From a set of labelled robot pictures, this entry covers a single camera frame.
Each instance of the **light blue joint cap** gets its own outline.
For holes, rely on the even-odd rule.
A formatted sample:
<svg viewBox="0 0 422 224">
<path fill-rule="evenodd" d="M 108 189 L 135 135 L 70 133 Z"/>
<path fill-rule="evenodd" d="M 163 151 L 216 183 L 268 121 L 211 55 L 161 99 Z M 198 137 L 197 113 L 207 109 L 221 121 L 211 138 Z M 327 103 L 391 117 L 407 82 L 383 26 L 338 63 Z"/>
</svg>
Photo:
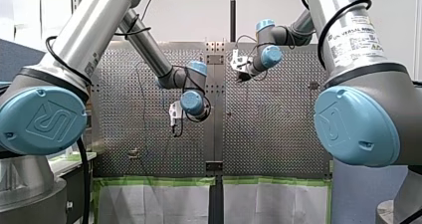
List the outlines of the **light blue joint cap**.
<svg viewBox="0 0 422 224">
<path fill-rule="evenodd" d="M 207 76 L 207 65 L 205 65 L 203 62 L 193 61 L 190 62 L 187 67 L 197 73 L 204 75 L 205 77 Z"/>
<path fill-rule="evenodd" d="M 382 167 L 397 160 L 397 129 L 384 108 L 366 93 L 329 88 L 316 100 L 315 112 L 319 140 L 341 162 Z"/>
<path fill-rule="evenodd" d="M 63 88 L 32 88 L 0 107 L 0 145 L 18 154 L 62 151 L 78 140 L 86 126 L 85 105 Z"/>
<path fill-rule="evenodd" d="M 260 32 L 264 28 L 270 27 L 270 26 L 271 27 L 275 27 L 276 26 L 276 23 L 273 20 L 271 20 L 271 19 L 262 20 L 261 22 L 259 22 L 257 24 L 257 32 Z"/>
<path fill-rule="evenodd" d="M 204 107 L 202 97 L 195 91 L 185 92 L 180 99 L 180 104 L 183 110 L 191 115 L 200 115 Z"/>
<path fill-rule="evenodd" d="M 261 62 L 268 69 L 278 64 L 282 58 L 283 53 L 280 51 L 280 48 L 273 45 L 266 47 L 261 54 Z"/>
</svg>

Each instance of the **gray robot arm segment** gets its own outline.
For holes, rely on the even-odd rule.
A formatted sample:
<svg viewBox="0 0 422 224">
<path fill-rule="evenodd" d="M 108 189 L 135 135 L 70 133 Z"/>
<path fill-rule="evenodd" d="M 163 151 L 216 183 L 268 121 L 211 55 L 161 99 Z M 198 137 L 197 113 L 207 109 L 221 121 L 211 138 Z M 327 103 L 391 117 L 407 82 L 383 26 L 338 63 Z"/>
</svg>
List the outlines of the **gray robot arm segment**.
<svg viewBox="0 0 422 224">
<path fill-rule="evenodd" d="M 328 73 L 315 107 L 325 149 L 352 165 L 422 164 L 422 94 L 385 56 L 366 11 L 370 0 L 308 1 Z"/>
<path fill-rule="evenodd" d="M 159 86 L 163 89 L 187 91 L 180 100 L 183 109 L 195 117 L 204 117 L 207 114 L 205 109 L 207 104 L 203 102 L 206 65 L 201 62 L 191 62 L 186 68 L 172 66 L 149 31 L 144 31 L 145 25 L 132 9 L 126 13 L 119 27 L 122 31 L 143 31 L 126 38 L 154 72 Z"/>
</svg>

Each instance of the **white cloth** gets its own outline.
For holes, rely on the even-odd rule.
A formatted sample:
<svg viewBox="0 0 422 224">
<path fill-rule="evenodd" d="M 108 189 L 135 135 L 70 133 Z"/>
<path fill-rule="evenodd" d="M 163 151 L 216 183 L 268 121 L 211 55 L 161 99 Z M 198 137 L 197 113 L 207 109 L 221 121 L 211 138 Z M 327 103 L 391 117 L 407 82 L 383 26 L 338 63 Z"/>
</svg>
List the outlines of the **white cloth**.
<svg viewBox="0 0 422 224">
<path fill-rule="evenodd" d="M 225 224 L 325 224 L 327 186 L 225 184 Z"/>
<path fill-rule="evenodd" d="M 99 224 L 208 224 L 209 186 L 107 186 Z"/>
</svg>

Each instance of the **perforated metal panel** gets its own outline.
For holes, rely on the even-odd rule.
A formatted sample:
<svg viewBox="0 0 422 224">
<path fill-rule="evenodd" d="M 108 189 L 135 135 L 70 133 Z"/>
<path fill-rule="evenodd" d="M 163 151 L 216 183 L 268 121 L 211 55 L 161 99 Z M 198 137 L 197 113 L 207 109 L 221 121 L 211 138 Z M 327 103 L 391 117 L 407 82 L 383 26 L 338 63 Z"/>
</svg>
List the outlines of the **perforated metal panel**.
<svg viewBox="0 0 422 224">
<path fill-rule="evenodd" d="M 330 156 L 313 121 L 325 80 L 316 47 L 284 49 L 283 63 L 264 81 L 238 84 L 227 63 L 233 44 L 223 45 L 225 51 L 217 44 L 161 45 L 178 66 L 226 55 L 225 64 L 208 65 L 211 116 L 205 123 L 186 121 L 183 136 L 173 138 L 167 110 L 180 92 L 158 89 L 129 43 L 111 43 L 93 78 L 93 140 L 100 153 L 95 176 L 205 176 L 205 161 L 223 159 L 225 175 L 329 177 Z M 240 46 L 244 55 L 253 47 Z"/>
<path fill-rule="evenodd" d="M 204 44 L 161 46 L 173 65 L 202 60 Z M 179 91 L 162 91 L 140 55 L 126 42 L 112 42 L 96 70 L 93 140 L 100 153 L 95 176 L 204 176 L 204 127 L 186 121 L 173 137 L 169 105 Z"/>
<path fill-rule="evenodd" d="M 253 46 L 240 48 L 246 56 Z M 314 103 L 325 81 L 316 46 L 283 50 L 282 63 L 261 82 L 236 83 L 226 67 L 226 175 L 328 177 L 330 156 L 314 129 Z"/>
</svg>

